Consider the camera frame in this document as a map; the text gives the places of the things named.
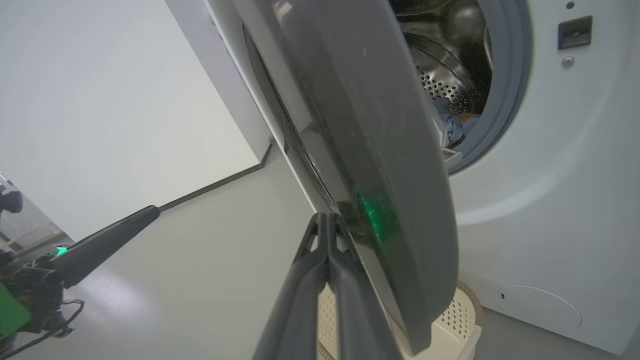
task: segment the white wall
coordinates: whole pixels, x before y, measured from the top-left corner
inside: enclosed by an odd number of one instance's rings
[[[259,162],[163,1],[2,1],[0,54],[0,169],[74,240]]]
[[[206,0],[164,0],[191,44],[209,79],[231,112],[238,128],[261,159],[271,132],[218,33]]]

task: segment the baseboard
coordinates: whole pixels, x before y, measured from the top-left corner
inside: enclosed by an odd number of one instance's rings
[[[258,171],[260,169],[262,169],[264,167],[264,165],[266,165],[267,163],[267,159],[269,158],[269,153],[271,152],[271,148],[273,147],[273,144],[269,144],[269,147],[267,148],[267,151],[264,153],[264,156],[262,157],[262,161],[260,161],[260,163],[258,165],[255,165],[254,167],[250,167],[246,170],[240,171],[237,174],[231,175],[229,177],[226,177],[218,182],[215,182],[211,185],[205,186],[202,189],[196,190],[190,194],[187,194],[177,200],[171,201],[168,204],[162,205],[159,207],[160,211],[165,211],[165,210],[169,210],[171,208],[173,208],[174,206],[178,206],[180,204],[182,204],[185,201],[189,201],[191,199],[194,199],[195,197],[198,197],[204,193],[208,193],[209,191],[213,190],[213,189],[217,189],[221,186],[223,186],[224,184],[229,184],[230,182],[232,182],[233,180],[238,180],[243,176],[247,176],[249,174],[251,174],[252,172]]]

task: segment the clothes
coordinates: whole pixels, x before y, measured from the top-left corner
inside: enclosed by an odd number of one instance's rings
[[[433,102],[447,130],[447,137],[449,139],[447,147],[453,149],[467,138],[467,135],[476,126],[478,119],[480,119],[480,115],[468,113],[452,114],[449,111],[450,103],[447,98],[436,99]]]

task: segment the gray door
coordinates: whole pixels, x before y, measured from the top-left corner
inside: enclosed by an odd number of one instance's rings
[[[414,352],[458,279],[438,115],[386,0],[236,0],[293,150],[380,266]]]

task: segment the screw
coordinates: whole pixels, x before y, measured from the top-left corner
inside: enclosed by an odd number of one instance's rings
[[[573,56],[567,56],[562,59],[562,66],[564,67],[572,67],[573,63],[575,63]]]

